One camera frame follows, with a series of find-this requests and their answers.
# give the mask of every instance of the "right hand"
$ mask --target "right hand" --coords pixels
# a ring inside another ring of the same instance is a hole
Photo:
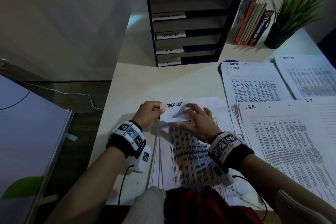
[[[221,130],[213,121],[211,111],[206,107],[202,110],[197,104],[189,103],[185,106],[190,107],[185,113],[191,117],[195,126],[179,122],[177,123],[177,127],[191,133],[198,140],[210,144],[212,139],[221,133]]]

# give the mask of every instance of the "stack of papers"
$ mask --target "stack of papers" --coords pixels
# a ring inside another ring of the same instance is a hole
[[[324,55],[281,56],[275,63],[297,99],[336,96],[336,70]]]
[[[222,62],[222,80],[234,131],[241,135],[236,103],[293,99],[273,63]]]
[[[149,187],[155,185],[164,190],[185,187],[201,192],[205,186],[211,186],[229,205],[239,205],[239,196],[249,192],[248,183],[236,179],[234,184],[224,186],[212,168],[212,160],[208,156],[210,145],[199,141],[190,133],[180,131],[175,123],[192,124],[192,120],[183,111],[187,108],[186,103],[197,103],[201,108],[210,109],[214,121],[222,131],[231,131],[232,123],[224,101],[213,97],[161,102],[166,112],[160,116]]]
[[[239,103],[255,154],[324,201],[336,204],[336,98]]]

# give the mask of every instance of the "black cable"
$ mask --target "black cable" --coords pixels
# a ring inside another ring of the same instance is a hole
[[[18,103],[20,103],[23,99],[21,99],[19,102],[17,102],[16,104],[14,104],[14,105],[11,105],[11,106],[9,106],[9,107],[6,107],[6,108],[2,108],[2,109],[0,109],[0,111],[1,110],[5,110],[5,109],[8,109],[8,108],[10,108],[10,107],[12,107],[12,106],[15,106],[15,105],[17,105]]]
[[[134,165],[130,165],[127,169],[126,169],[126,172],[124,174],[124,178],[123,178],[123,182],[121,183],[121,187],[120,187],[120,192],[119,192],[119,199],[118,199],[118,205],[120,205],[120,196],[121,196],[121,190],[123,189],[123,185],[124,185],[124,180],[125,180],[125,177],[126,177],[126,174],[127,174],[127,171],[130,167],[133,167]]]
[[[245,181],[247,181],[244,177],[242,177],[242,176],[239,176],[239,175],[232,175],[232,178],[241,178],[241,179],[244,179]],[[266,209],[266,211],[265,211],[265,216],[264,216],[264,218],[262,219],[262,221],[264,222],[265,221],[265,219],[266,219],[266,216],[267,216],[267,213],[268,213],[268,209],[267,209],[267,205],[266,205],[266,203],[265,203],[265,200],[259,195],[259,197],[262,199],[262,202],[264,203],[264,205],[265,205],[265,209]]]

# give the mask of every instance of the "hand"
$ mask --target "hand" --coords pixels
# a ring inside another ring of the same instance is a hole
[[[177,127],[191,133],[198,140],[210,144],[212,139],[221,133],[221,130],[213,121],[211,111],[206,107],[203,111],[197,104],[186,104],[185,106],[190,107],[185,113],[191,117],[195,126],[180,122],[177,123]]]
[[[166,109],[160,109],[160,105],[161,102],[146,101],[140,105],[132,121],[139,124],[142,129],[147,128],[155,121],[160,121],[160,115],[166,111]]]

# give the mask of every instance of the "red book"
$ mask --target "red book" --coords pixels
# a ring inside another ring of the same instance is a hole
[[[237,45],[237,44],[239,43],[239,40],[240,40],[240,38],[242,37],[242,34],[243,34],[243,32],[244,32],[244,29],[245,29],[245,27],[246,27],[247,22],[248,22],[249,19],[250,19],[250,16],[251,16],[251,14],[252,14],[252,12],[253,12],[253,9],[254,9],[254,7],[255,7],[256,2],[257,2],[257,0],[251,0],[251,1],[250,1],[250,3],[249,3],[249,8],[248,8],[247,11],[246,11],[246,14],[245,14],[245,16],[244,16],[243,22],[242,22],[242,24],[241,24],[241,26],[240,26],[240,28],[239,28],[239,30],[238,30],[238,33],[237,33],[237,35],[236,35],[236,38],[235,38],[233,44],[236,44],[236,45]]]

